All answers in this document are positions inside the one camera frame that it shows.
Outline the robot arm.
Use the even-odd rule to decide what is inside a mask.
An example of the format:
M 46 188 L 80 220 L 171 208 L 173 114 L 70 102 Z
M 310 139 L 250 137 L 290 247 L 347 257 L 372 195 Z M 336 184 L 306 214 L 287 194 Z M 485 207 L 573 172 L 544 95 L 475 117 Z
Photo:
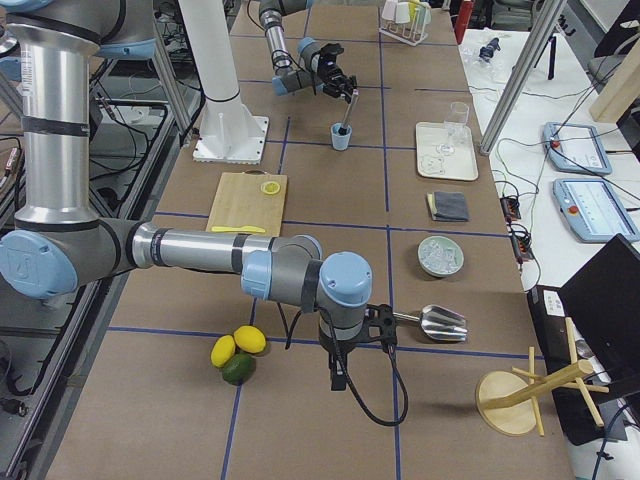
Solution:
M 208 233 L 105 218 L 89 203 L 89 60 L 150 59 L 149 1 L 7 1 L 21 52 L 26 202 L 1 241 L 1 273 L 20 293 L 48 299 L 127 270 L 180 267 L 240 276 L 256 298 L 321 315 L 332 386 L 352 387 L 347 355 L 363 338 L 368 262 L 324 256 L 309 236 Z
M 324 94 L 351 104 L 357 91 L 357 79 L 355 75 L 346 75 L 338 65 L 338 57 L 344 53 L 340 43 L 321 45 L 315 39 L 305 37 L 298 43 L 297 57 L 286 45 L 283 18 L 309 10 L 313 4 L 313 1 L 305 0 L 259 2 L 259 21 L 274 71 L 272 86 L 279 96 L 319 88 Z

